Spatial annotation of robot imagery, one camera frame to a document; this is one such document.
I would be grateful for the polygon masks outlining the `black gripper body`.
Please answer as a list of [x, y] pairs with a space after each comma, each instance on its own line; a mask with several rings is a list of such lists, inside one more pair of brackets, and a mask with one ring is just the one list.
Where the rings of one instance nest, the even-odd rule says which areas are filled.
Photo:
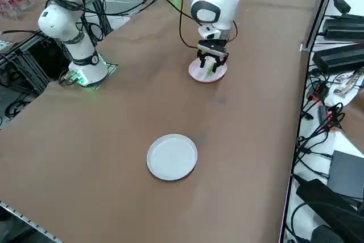
[[224, 58], [229, 55], [225, 48], [227, 40], [221, 39], [208, 39], [199, 40], [197, 43], [197, 49], [202, 53], [208, 53], [213, 56]]

